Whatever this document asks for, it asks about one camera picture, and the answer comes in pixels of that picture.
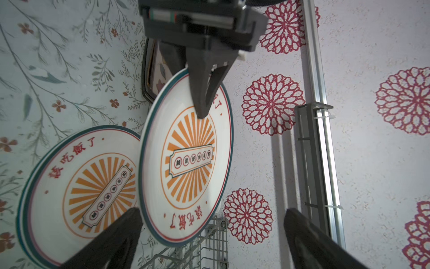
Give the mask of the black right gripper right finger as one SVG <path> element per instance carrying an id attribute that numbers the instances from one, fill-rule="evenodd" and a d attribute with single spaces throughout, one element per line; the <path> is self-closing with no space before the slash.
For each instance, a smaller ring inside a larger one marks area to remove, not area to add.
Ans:
<path id="1" fill-rule="evenodd" d="M 284 230 L 297 269 L 366 268 L 295 208 L 286 211 Z"/>

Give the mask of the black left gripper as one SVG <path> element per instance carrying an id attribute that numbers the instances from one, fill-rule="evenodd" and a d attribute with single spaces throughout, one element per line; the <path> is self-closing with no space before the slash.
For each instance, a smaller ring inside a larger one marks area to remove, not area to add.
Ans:
<path id="1" fill-rule="evenodd" d="M 160 41 L 172 75 L 188 61 L 190 93 L 200 119 L 209 114 L 238 50 L 254 51 L 268 24 L 244 1 L 138 1 L 138 8 L 146 36 Z M 232 50 L 210 50 L 218 43 Z"/>

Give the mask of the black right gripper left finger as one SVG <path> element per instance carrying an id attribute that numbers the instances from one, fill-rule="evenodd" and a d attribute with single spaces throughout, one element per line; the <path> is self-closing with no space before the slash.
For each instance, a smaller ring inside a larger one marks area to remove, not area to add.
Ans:
<path id="1" fill-rule="evenodd" d="M 140 210 L 130 208 L 86 247 L 60 265 L 60 268 L 131 268 L 142 226 Z"/>

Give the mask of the black square plate glossy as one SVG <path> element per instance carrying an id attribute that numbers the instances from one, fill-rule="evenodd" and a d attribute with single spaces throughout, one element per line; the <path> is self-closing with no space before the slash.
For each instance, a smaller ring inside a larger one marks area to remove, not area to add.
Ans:
<path id="1" fill-rule="evenodd" d="M 172 73 L 164 60 L 159 42 L 147 39 L 142 61 L 142 95 L 152 104 L 165 84 L 172 78 Z"/>

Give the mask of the white round plate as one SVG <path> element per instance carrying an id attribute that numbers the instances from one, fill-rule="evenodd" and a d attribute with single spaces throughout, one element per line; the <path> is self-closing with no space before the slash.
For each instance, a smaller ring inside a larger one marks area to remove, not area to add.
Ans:
<path id="1" fill-rule="evenodd" d="M 224 194 L 234 148 L 231 102 L 220 86 L 197 116 L 187 69 L 162 88 L 141 134 L 138 205 L 151 235 L 168 247 L 194 240 Z"/>
<path id="2" fill-rule="evenodd" d="M 18 203 L 16 234 L 44 269 L 65 263 L 137 205 L 140 136 L 121 126 L 79 131 L 35 166 Z"/>

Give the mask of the grey wall shelf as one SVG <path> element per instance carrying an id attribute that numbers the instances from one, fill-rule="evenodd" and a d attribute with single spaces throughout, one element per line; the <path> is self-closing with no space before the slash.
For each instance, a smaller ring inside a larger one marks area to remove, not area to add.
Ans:
<path id="1" fill-rule="evenodd" d="M 301 165 L 305 198 L 303 205 L 312 224 L 324 234 L 335 239 L 337 230 L 334 209 L 329 205 L 326 180 L 323 168 L 321 141 L 319 135 L 319 112 L 331 109 L 332 106 L 320 102 L 310 102 L 295 108 L 298 130 L 297 141 L 301 151 Z"/>

